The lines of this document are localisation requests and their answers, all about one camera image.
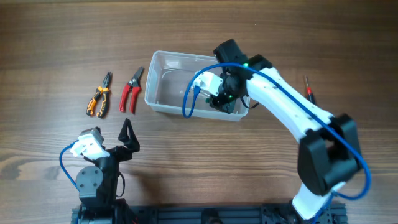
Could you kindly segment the black red handled screwdriver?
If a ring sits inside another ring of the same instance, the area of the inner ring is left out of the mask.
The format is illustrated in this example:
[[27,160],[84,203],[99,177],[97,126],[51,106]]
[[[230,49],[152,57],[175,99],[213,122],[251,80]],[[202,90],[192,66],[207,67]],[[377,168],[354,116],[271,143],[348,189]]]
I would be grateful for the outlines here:
[[313,94],[312,89],[310,88],[309,82],[308,82],[308,77],[305,76],[305,86],[307,89],[307,100],[310,101],[311,103],[313,103],[314,105],[316,105],[316,100],[315,100],[315,96]]

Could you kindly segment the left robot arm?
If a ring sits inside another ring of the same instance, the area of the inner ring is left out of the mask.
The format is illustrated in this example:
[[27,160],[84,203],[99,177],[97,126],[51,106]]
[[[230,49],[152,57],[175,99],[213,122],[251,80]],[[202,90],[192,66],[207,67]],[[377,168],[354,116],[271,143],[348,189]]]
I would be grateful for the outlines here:
[[72,223],[138,223],[137,215],[127,202],[117,194],[118,179],[124,176],[119,164],[132,159],[140,151],[140,144],[134,134],[131,121],[125,119],[119,133],[121,146],[106,149],[99,127],[81,132],[71,148],[76,157],[82,155],[92,165],[83,168],[76,176],[76,186],[81,201],[72,211]]

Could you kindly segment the red handled cutters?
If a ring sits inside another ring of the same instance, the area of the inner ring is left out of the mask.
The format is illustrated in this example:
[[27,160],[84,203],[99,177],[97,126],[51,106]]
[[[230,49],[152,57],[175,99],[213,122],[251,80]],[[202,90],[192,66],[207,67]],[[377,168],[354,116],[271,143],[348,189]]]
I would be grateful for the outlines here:
[[137,69],[136,73],[132,76],[132,78],[125,84],[125,86],[123,88],[122,95],[121,95],[120,103],[119,103],[120,112],[126,111],[126,100],[127,100],[128,95],[131,93],[129,110],[132,114],[135,114],[137,96],[138,96],[139,92],[141,91],[140,79],[141,79],[143,71],[144,71],[144,67],[143,66],[139,67]]

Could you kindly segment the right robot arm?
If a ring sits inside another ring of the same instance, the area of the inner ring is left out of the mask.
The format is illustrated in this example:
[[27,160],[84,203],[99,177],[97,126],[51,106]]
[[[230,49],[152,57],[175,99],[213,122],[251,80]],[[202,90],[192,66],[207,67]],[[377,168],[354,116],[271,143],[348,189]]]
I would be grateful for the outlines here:
[[297,140],[297,171],[302,185],[292,199],[288,222],[318,223],[331,218],[340,188],[369,168],[361,155],[356,123],[347,115],[333,116],[292,88],[262,55],[248,58],[235,40],[213,51],[220,75],[210,82],[210,107],[231,114],[235,102],[249,96],[266,107]]

